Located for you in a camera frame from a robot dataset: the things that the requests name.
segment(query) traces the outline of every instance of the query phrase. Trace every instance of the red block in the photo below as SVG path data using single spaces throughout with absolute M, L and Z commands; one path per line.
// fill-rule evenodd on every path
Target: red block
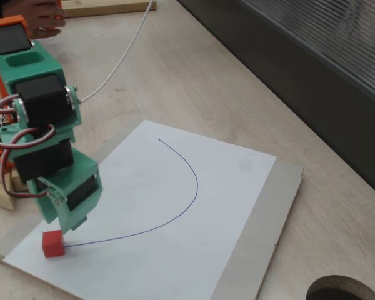
M 61 230 L 44 232 L 42 248 L 46 258 L 64 255 L 64 237 Z

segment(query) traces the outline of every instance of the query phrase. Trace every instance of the hand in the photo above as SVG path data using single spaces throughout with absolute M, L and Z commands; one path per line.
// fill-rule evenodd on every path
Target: hand
M 30 39 L 46 39 L 57 36 L 60 29 L 46 30 L 43 28 L 60 28 L 65 26 L 65 20 L 58 20 L 66 13 L 57 5 L 56 0 L 12 0 L 2 6 L 3 17 L 21 15 L 27 23 Z

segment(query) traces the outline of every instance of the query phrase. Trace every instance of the light wooden table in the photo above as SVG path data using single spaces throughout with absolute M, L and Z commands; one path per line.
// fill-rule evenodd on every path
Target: light wooden table
M 70 20 L 43 44 L 85 96 L 108 75 L 141 16 Z M 375 192 L 176 0 L 158 1 L 114 79 L 81 109 L 76 147 L 89 155 L 148 119 L 304 166 L 259 298 L 304 300 L 317 278 L 335 274 L 375 290 Z M 0 238 L 30 212 L 38 212 L 31 200 L 17 201 L 16 212 L 0 208 Z M 0 299 L 70 297 L 0 265 Z

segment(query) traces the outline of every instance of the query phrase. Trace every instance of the white paper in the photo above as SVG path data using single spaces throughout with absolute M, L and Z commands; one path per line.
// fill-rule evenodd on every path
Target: white paper
M 66 245 L 157 230 L 66 249 L 45 259 L 42 222 L 5 262 L 83 299 L 209 300 L 275 157 L 143 122 L 100 165 L 98 207 Z

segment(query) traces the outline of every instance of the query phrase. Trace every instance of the wooden plank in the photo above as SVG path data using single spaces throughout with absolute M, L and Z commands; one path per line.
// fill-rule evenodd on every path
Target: wooden plank
M 67 12 L 68 18 L 80 18 L 145 11 L 149 2 L 145 0 L 65 0 L 62 2 L 62 7 Z M 157 9 L 157 1 L 151 8 L 151 10 L 155 9 Z
M 96 154 L 96 157 L 105 158 L 111 152 L 116 136 Z M 294 198 L 301 183 L 303 169 L 281 161 L 276 161 L 251 212 L 242 234 L 229 258 L 227 266 L 212 295 L 212 300 L 257 299 L 271 265 L 279 243 L 281 231 L 285 225 Z M 22 272 L 33 279 L 48 284 L 52 288 L 71 296 L 79 297 L 61 289 L 41 278 L 34 276 L 18 267 L 7 263 L 5 258 L 16 246 L 28 236 L 42 221 L 38 214 L 28 214 L 16 224 L 2 239 L 0 239 L 0 263 Z
M 7 180 L 7 187 L 10 191 L 13 191 L 13 184 L 12 184 L 12 175 L 11 171 L 6 174 Z M 0 182 L 0 206 L 2 208 L 9 209 L 10 211 L 15 210 L 15 199 L 13 197 L 9 197 L 3 189 L 3 186 Z

